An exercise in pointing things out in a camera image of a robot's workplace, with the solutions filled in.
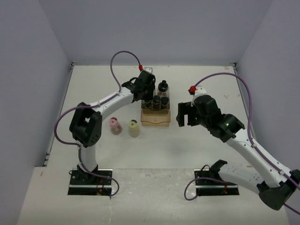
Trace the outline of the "small black spice bottle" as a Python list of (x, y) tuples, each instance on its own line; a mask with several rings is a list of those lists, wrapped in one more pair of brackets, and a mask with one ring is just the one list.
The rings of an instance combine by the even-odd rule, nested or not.
[(144, 109), (151, 109), (152, 108), (152, 101), (151, 100), (144, 100), (143, 108)]

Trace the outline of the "small black pepper bottle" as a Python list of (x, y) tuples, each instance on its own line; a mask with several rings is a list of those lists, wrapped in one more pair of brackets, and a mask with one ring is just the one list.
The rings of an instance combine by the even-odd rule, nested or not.
[(153, 97), (153, 109), (154, 110), (160, 110), (160, 102), (161, 102), (160, 96), (155, 95)]

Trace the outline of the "small dark spice bottle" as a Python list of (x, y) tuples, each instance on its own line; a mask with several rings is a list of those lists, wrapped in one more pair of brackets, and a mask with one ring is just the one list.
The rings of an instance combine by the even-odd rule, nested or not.
[(161, 98), (161, 109), (169, 109), (170, 105), (170, 101), (168, 97), (162, 97)]

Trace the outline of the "large brown spice jar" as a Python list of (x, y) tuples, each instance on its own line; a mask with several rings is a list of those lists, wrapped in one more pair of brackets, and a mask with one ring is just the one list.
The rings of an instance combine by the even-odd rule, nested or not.
[(157, 95), (160, 97), (169, 97), (169, 85), (166, 80), (162, 80), (157, 87)]

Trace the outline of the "yellow lid spice jar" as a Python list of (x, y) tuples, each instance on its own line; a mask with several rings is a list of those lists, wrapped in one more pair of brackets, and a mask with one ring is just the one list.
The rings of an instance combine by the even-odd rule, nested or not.
[(138, 137), (140, 135), (140, 128), (136, 120), (131, 120), (129, 122), (128, 133), (131, 137)]

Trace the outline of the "pink lid spice jar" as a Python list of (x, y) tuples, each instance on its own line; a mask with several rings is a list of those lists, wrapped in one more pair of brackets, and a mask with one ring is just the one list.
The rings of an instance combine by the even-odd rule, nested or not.
[(122, 132), (122, 127), (118, 119), (115, 117), (111, 117), (109, 119), (109, 126), (110, 126), (111, 133), (113, 135), (119, 135)]

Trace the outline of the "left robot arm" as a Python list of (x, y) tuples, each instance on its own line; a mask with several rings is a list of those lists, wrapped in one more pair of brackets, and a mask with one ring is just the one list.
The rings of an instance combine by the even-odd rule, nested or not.
[(87, 184), (97, 180), (98, 165), (94, 145), (102, 133), (102, 123), (113, 112), (139, 100), (153, 99), (155, 78), (132, 78), (123, 83), (113, 94), (95, 105), (81, 102), (73, 115), (69, 130), (78, 145), (79, 163), (77, 166), (81, 179)]

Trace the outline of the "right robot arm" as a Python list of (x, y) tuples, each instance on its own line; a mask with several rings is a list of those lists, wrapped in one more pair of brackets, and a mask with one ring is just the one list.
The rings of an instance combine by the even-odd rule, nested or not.
[(241, 154), (253, 167), (235, 169), (224, 160), (210, 167), (209, 179), (214, 184), (230, 182), (259, 195), (273, 210), (280, 210), (300, 184), (300, 172), (291, 170), (271, 156), (255, 139), (248, 136), (244, 124), (232, 114), (224, 114), (209, 95), (178, 104), (179, 127), (201, 125), (209, 133)]

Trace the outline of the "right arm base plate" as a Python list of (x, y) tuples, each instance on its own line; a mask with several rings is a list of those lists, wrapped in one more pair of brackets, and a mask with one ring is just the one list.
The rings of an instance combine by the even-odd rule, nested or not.
[(239, 195), (238, 186), (233, 183), (222, 184), (212, 180), (195, 181), (198, 196), (230, 196)]

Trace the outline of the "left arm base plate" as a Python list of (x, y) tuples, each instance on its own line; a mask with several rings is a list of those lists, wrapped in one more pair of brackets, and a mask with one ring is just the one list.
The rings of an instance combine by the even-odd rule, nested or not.
[(82, 175), (81, 170), (78, 171), (77, 169), (69, 171), (69, 175), (68, 195), (112, 195), (112, 181), (110, 179), (95, 177), (90, 174)]

